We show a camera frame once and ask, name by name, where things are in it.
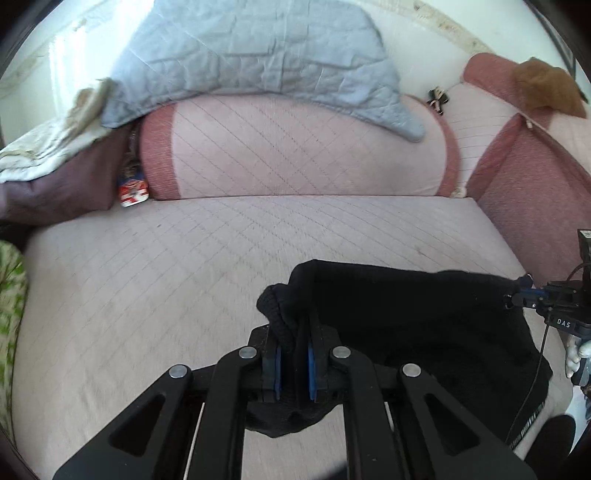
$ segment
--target sofa cushion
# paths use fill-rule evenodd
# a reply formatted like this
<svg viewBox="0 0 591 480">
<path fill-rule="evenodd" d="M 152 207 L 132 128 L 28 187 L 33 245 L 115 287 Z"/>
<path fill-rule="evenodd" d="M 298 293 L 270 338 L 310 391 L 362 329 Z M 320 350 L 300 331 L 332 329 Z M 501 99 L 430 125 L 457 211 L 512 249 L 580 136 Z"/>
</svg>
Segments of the sofa cushion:
<svg viewBox="0 0 591 480">
<path fill-rule="evenodd" d="M 142 126 L 140 155 L 158 200 L 237 195 L 442 195 L 459 156 L 445 120 L 403 96 L 426 128 L 412 143 L 322 106 L 268 95 L 168 105 Z"/>
<path fill-rule="evenodd" d="M 267 322 L 255 306 L 263 289 L 286 282 L 312 258 L 509 278 L 523 273 L 472 199 L 147 201 L 38 231 L 25 259 L 31 290 L 14 387 L 17 443 L 33 470 L 51 478 L 171 365 L 204 367 L 245 345 L 250 331 Z M 530 322 L 532 331 L 543 327 L 539 317 Z M 555 330 L 546 348 L 558 352 L 549 358 L 552 396 L 528 435 L 562 413 L 572 393 Z M 319 478 L 345 457 L 337 409 L 281 439 L 247 432 L 242 477 Z"/>
</svg>

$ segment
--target black cable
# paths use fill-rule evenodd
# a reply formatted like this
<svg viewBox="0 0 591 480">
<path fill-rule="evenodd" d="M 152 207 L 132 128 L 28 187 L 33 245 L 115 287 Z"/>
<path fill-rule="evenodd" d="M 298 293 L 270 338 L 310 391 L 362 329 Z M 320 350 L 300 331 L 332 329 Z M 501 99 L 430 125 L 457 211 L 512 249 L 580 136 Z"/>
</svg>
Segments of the black cable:
<svg viewBox="0 0 591 480">
<path fill-rule="evenodd" d="M 536 382 L 536 380 L 538 380 L 538 374 L 540 373 L 540 367 L 542 366 L 542 359 L 544 358 L 544 345 L 546 344 L 546 336 L 548 335 L 549 328 L 550 328 L 550 325 L 546 324 L 546 330 L 544 330 L 544 337 L 542 338 L 542 345 L 540 346 L 540 358 L 538 360 L 538 366 L 535 369 L 534 381 L 531 383 L 530 389 L 527 392 L 527 395 L 525 396 L 523 403 L 521 404 L 521 407 L 519 407 L 519 410 L 517 410 L 517 414 L 515 415 L 515 418 L 513 419 L 511 426 L 509 427 L 509 431 L 507 432 L 507 437 L 505 438 L 505 443 L 507 443 L 507 441 L 509 440 L 509 436 L 511 435 L 511 430 L 513 430 L 513 427 L 515 427 L 515 422 L 517 421 L 517 418 L 519 417 L 519 415 L 521 415 L 521 412 L 523 411 L 525 404 L 527 403 L 528 399 L 530 398 L 531 392 L 534 389 L 535 382 Z"/>
<path fill-rule="evenodd" d="M 566 281 L 569 281 L 571 278 L 573 278 L 573 275 L 574 275 L 575 273 L 577 273 L 579 270 L 581 270 L 581 268 L 583 268 L 583 267 L 591 267 L 591 262 L 584 262 L 584 263 L 581 263 L 580 265 L 578 265 L 578 266 L 577 266 L 577 268 L 575 268 L 575 269 L 574 269 L 574 270 L 573 270 L 573 271 L 570 273 L 570 275 L 567 277 Z"/>
<path fill-rule="evenodd" d="M 591 262 L 584 262 L 584 263 L 581 263 L 580 265 L 578 265 L 569 274 L 569 276 L 566 278 L 566 281 L 569 281 L 571 278 L 573 278 L 574 274 L 577 273 L 579 270 L 581 270 L 581 268 L 583 268 L 583 267 L 591 267 Z M 519 410 L 517 410 L 517 414 L 515 415 L 515 418 L 513 419 L 511 426 L 509 427 L 509 431 L 507 432 L 507 437 L 505 438 L 505 443 L 507 443 L 507 441 L 509 440 L 509 437 L 511 435 L 511 430 L 513 430 L 513 428 L 515 427 L 515 422 L 517 421 L 517 418 L 519 417 L 519 415 L 521 415 L 521 412 L 523 411 L 525 404 L 529 400 L 531 392 L 534 389 L 535 382 L 536 382 L 536 380 L 538 380 L 538 374 L 540 373 L 540 367 L 542 366 L 542 359 L 544 358 L 544 345 L 546 344 L 546 337 L 548 335 L 548 328 L 550 328 L 550 325 L 546 324 L 546 329 L 544 330 L 544 337 L 542 338 L 542 344 L 540 345 L 540 358 L 538 360 L 538 366 L 535 369 L 534 381 L 531 383 L 530 389 L 528 390 L 527 395 L 525 396 L 523 403 L 521 404 L 521 407 L 519 407 Z"/>
</svg>

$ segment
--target green patterned fabric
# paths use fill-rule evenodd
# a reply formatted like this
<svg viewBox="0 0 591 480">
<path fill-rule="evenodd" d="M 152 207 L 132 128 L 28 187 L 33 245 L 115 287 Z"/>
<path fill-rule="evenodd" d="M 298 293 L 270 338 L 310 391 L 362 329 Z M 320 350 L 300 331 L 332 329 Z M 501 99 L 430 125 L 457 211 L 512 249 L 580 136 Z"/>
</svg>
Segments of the green patterned fabric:
<svg viewBox="0 0 591 480">
<path fill-rule="evenodd" d="M 12 369 L 26 296 L 22 254 L 14 245 L 0 241 L 0 425 L 12 441 Z"/>
</svg>

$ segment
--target stuffed toy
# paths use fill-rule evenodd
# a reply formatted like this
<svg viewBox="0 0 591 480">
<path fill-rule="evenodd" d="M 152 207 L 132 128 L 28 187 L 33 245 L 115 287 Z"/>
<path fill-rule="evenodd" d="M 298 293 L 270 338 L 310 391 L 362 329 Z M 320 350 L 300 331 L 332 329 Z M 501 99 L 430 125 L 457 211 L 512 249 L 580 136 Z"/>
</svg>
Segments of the stuffed toy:
<svg viewBox="0 0 591 480">
<path fill-rule="evenodd" d="M 433 90 L 429 90 L 429 101 L 427 105 L 433 107 L 439 115 L 443 115 L 443 108 L 441 106 L 444 103 L 449 102 L 449 97 L 441 87 L 435 87 Z"/>
</svg>

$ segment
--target metal screw head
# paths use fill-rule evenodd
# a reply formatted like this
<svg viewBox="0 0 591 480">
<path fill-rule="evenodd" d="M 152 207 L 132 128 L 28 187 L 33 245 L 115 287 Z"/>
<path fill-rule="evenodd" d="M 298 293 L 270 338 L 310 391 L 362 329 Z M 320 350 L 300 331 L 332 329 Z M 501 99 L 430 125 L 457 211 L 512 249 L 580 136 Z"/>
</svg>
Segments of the metal screw head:
<svg viewBox="0 0 591 480">
<path fill-rule="evenodd" d="M 335 358 L 349 358 L 351 355 L 351 350 L 342 345 L 336 346 L 333 348 L 333 355 Z"/>
<path fill-rule="evenodd" d="M 255 358 L 256 348 L 254 348 L 253 346 L 243 346 L 242 348 L 240 348 L 238 355 L 240 355 L 240 358 L 243 359 Z"/>
<path fill-rule="evenodd" d="M 406 364 L 402 368 L 402 373 L 407 377 L 418 377 L 421 374 L 421 367 L 417 364 Z"/>
<path fill-rule="evenodd" d="M 183 378 L 185 375 L 187 375 L 188 371 L 189 369 L 184 365 L 175 365 L 173 367 L 170 367 L 170 370 L 168 370 L 168 374 L 172 378 Z"/>
</svg>

